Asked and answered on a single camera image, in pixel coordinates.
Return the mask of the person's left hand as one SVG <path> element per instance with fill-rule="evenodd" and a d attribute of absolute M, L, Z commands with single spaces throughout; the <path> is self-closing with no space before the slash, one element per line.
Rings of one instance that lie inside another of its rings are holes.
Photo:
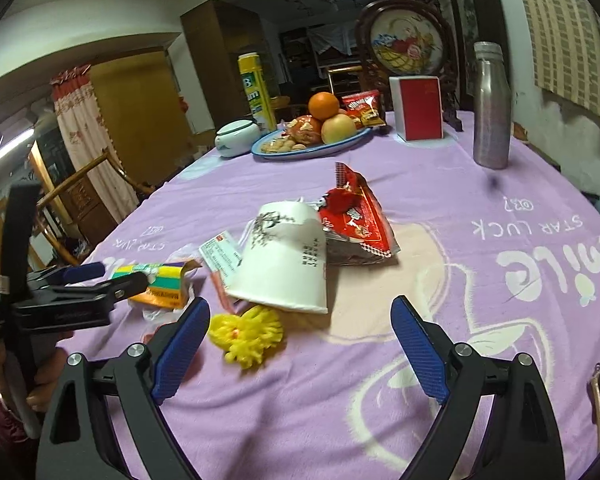
<path fill-rule="evenodd" d="M 41 364 L 34 376 L 34 388 L 29 392 L 26 402 L 32 411 L 45 413 L 50 406 L 53 393 L 57 387 L 58 379 L 66 364 L 68 353 L 64 348 L 56 347 L 54 352 Z M 6 350 L 0 340 L 0 396 L 6 408 L 18 413 L 16 404 L 12 400 L 8 381 L 4 373 Z"/>

